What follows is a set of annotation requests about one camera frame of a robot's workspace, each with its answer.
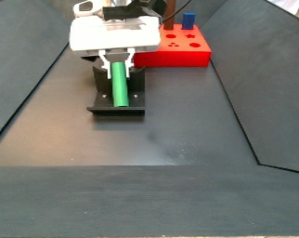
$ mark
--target cable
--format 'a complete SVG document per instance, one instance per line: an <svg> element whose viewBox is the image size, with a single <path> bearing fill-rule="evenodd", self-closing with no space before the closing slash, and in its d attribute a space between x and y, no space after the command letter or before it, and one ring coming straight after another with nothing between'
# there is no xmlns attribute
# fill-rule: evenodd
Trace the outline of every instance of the cable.
<svg viewBox="0 0 299 238"><path fill-rule="evenodd" d="M164 22L165 22L167 20L169 20L172 17L175 17L175 16L179 14L179 12L185 8L185 6L187 6L191 2L192 2L192 0L188 0L188 1L185 2L185 4L180 7L180 9L179 9L176 12L173 12L173 13L164 19Z"/></svg>

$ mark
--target green tube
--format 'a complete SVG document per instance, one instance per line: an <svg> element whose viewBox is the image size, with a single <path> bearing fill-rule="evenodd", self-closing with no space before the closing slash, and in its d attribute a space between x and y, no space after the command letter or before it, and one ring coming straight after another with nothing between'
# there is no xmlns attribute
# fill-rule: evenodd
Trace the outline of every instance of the green tube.
<svg viewBox="0 0 299 238"><path fill-rule="evenodd" d="M112 64L115 107L129 107L125 64Z"/></svg>

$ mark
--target red pegboard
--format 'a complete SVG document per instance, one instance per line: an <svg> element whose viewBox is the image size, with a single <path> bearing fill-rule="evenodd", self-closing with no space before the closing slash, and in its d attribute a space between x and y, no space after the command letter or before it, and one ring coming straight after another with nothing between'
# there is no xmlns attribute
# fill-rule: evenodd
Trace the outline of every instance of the red pegboard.
<svg viewBox="0 0 299 238"><path fill-rule="evenodd" d="M161 45L157 51L136 53L135 67L207 67L212 50L203 33L195 25L193 30L183 30L181 24L173 30L161 26Z"/></svg>

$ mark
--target black surface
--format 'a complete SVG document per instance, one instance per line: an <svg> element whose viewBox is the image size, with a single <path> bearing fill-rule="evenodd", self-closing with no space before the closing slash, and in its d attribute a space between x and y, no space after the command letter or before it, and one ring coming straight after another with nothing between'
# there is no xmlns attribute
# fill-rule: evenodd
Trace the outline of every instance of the black surface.
<svg viewBox="0 0 299 238"><path fill-rule="evenodd" d="M263 0L231 0L203 31L260 163L299 171L299 19Z"/></svg>
<svg viewBox="0 0 299 238"><path fill-rule="evenodd" d="M145 117L93 116L95 96L93 64L67 49L0 138L0 165L252 161L212 67L147 69Z"/></svg>
<svg viewBox="0 0 299 238"><path fill-rule="evenodd" d="M176 23L183 23L184 13L196 13L196 24L202 27L227 0L193 0L184 10L177 14ZM177 9L184 5L187 0L177 0Z"/></svg>
<svg viewBox="0 0 299 238"><path fill-rule="evenodd" d="M0 137L0 237L299 235L299 174L256 164L214 68L147 75L147 116L95 117L64 52Z"/></svg>
<svg viewBox="0 0 299 238"><path fill-rule="evenodd" d="M135 19L141 16L152 16L163 20L165 11L165 0L133 0L127 6L104 7L103 15L105 20Z"/></svg>
<svg viewBox="0 0 299 238"><path fill-rule="evenodd" d="M223 164L1 167L0 237L299 235L299 174Z"/></svg>
<svg viewBox="0 0 299 238"><path fill-rule="evenodd" d="M0 131L68 43L68 24L44 1L0 1Z"/></svg>

